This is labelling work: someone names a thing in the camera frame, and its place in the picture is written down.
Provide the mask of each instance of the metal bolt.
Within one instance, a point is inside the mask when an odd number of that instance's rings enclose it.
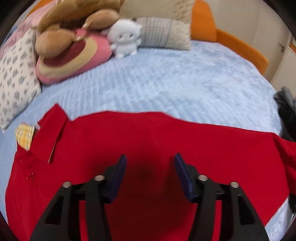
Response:
[[[206,180],[208,180],[208,178],[207,178],[206,175],[199,175],[197,178],[198,178],[200,181],[203,181],[203,182],[205,182]]]
[[[97,175],[94,177],[94,180],[99,182],[105,180],[105,177],[103,175]]]
[[[233,188],[238,188],[239,187],[239,184],[237,182],[231,182],[230,185],[233,187]]]
[[[64,182],[63,183],[63,187],[64,188],[69,188],[70,186],[72,186],[72,183],[71,182]]]

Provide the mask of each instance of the brown plush paw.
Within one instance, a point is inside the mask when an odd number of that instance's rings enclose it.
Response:
[[[119,19],[119,14],[113,9],[99,10],[90,15],[83,25],[89,30],[102,30],[111,27]]]
[[[67,29],[47,30],[36,39],[36,53],[44,58],[55,58],[70,46],[74,37],[75,33]]]

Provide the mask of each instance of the beige pillow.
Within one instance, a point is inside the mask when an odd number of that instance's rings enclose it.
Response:
[[[125,0],[121,18],[143,25],[141,47],[191,48],[191,18],[195,0]]]

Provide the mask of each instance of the red fabric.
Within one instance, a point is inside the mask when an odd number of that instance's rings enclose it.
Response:
[[[70,121],[58,105],[39,125],[31,149],[18,146],[6,191],[8,222],[20,241],[29,240],[63,182],[87,182],[121,154],[127,155],[127,170],[118,198],[106,205],[114,241],[187,240],[196,205],[185,199],[176,175],[178,152],[213,181],[237,181],[264,225],[289,194],[282,160],[291,190],[296,187],[296,143],[273,133],[190,123],[158,112],[102,112]],[[86,241],[83,203],[80,210]]]

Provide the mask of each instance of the white cabinet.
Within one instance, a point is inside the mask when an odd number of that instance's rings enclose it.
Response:
[[[277,91],[286,86],[296,96],[296,54],[290,47],[286,49],[271,84]]]

